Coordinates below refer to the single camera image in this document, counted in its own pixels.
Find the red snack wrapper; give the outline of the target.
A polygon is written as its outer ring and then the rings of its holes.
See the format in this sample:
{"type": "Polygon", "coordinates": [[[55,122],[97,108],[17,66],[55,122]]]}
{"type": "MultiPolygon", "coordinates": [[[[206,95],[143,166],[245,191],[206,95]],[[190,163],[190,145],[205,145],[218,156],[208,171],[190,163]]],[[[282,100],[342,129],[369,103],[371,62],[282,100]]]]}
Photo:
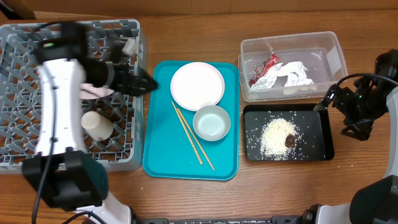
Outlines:
{"type": "Polygon", "coordinates": [[[272,54],[265,62],[262,63],[261,66],[259,66],[255,70],[256,75],[254,76],[254,78],[250,79],[249,86],[253,86],[253,84],[255,84],[258,79],[262,78],[268,72],[268,70],[273,67],[278,61],[278,56],[272,54]]]}

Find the large white plate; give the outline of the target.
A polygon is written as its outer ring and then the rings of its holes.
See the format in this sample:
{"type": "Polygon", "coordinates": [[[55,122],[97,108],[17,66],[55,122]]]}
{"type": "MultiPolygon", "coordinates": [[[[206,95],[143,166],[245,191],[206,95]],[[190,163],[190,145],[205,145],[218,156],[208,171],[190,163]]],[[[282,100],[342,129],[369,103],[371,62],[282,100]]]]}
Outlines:
{"type": "Polygon", "coordinates": [[[225,91],[221,72],[205,62],[190,62],[180,67],[170,82],[174,101],[189,111],[198,111],[208,105],[217,105],[225,91]]]}

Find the grey ceramic bowl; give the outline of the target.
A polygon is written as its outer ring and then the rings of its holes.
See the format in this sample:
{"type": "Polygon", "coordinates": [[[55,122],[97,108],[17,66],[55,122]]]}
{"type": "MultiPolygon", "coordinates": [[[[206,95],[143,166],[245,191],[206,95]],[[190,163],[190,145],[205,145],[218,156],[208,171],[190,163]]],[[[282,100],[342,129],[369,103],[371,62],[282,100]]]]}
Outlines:
{"type": "Polygon", "coordinates": [[[218,141],[224,138],[230,127],[229,115],[220,106],[204,106],[193,117],[195,133],[206,141],[218,141]]]}

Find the small pink-rimmed saucer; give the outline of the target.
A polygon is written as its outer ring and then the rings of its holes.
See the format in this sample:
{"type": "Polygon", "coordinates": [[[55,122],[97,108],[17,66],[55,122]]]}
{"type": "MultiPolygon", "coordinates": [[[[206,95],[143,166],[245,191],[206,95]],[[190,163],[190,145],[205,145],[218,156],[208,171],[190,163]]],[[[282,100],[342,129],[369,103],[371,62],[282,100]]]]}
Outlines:
{"type": "Polygon", "coordinates": [[[89,83],[82,83],[80,85],[80,98],[82,100],[95,100],[104,98],[112,93],[114,93],[114,91],[106,87],[97,88],[89,83]]]}

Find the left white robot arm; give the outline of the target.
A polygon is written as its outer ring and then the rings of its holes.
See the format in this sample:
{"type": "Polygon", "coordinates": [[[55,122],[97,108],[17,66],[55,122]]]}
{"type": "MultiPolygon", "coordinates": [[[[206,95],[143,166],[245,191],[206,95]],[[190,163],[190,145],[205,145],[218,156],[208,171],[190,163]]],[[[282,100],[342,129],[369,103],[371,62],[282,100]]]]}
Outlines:
{"type": "Polygon", "coordinates": [[[40,134],[34,156],[22,164],[22,175],[35,189],[37,202],[72,212],[74,218],[138,223],[133,209],[109,191],[106,169],[86,151],[80,123],[81,85],[141,96],[158,84],[145,70],[131,72],[122,63],[135,54],[135,38],[118,39],[109,60],[102,61],[89,55],[86,25],[61,21],[59,26],[59,37],[41,40],[33,51],[42,90],[40,134]]]}

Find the pile of white rice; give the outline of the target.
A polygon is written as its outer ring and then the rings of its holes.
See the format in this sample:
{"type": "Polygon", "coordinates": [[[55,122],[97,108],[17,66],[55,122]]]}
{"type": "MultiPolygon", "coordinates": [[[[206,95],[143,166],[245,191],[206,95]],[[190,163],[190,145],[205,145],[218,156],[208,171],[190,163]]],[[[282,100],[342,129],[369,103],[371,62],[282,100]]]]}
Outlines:
{"type": "Polygon", "coordinates": [[[246,135],[246,155],[252,161],[287,161],[297,160],[297,151],[302,147],[304,133],[293,121],[284,118],[270,118],[261,128],[252,128],[246,135]],[[289,134],[295,136],[293,149],[285,146],[289,134]]]}

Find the white napkin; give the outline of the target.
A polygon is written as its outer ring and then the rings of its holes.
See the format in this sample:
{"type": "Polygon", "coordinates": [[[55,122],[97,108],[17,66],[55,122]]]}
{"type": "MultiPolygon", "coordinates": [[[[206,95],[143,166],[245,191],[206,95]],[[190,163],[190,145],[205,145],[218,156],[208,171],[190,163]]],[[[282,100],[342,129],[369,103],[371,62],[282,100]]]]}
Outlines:
{"type": "Polygon", "coordinates": [[[262,77],[258,78],[251,85],[251,88],[261,90],[314,84],[313,80],[307,77],[307,70],[302,62],[277,63],[271,66],[262,77]]]}

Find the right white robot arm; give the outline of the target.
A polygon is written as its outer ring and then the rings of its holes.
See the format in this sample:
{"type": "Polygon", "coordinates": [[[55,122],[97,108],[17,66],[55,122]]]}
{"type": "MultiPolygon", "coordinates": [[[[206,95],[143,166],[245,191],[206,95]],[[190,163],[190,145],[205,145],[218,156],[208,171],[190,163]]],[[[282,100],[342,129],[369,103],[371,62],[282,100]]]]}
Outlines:
{"type": "Polygon", "coordinates": [[[341,134],[368,140],[374,124],[384,118],[389,130],[389,157],[384,177],[358,190],[342,205],[312,205],[296,223],[397,223],[397,50],[377,56],[372,73],[355,73],[332,85],[314,107],[329,107],[343,116],[341,134]]]}

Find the white paper cup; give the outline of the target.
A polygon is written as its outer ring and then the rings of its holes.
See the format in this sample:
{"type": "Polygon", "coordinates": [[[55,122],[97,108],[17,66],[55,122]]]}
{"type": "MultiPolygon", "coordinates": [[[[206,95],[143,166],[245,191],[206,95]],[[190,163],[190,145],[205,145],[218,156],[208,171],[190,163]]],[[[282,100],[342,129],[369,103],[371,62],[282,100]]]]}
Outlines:
{"type": "Polygon", "coordinates": [[[85,113],[81,125],[95,141],[104,141],[113,133],[113,123],[95,111],[85,113]]]}

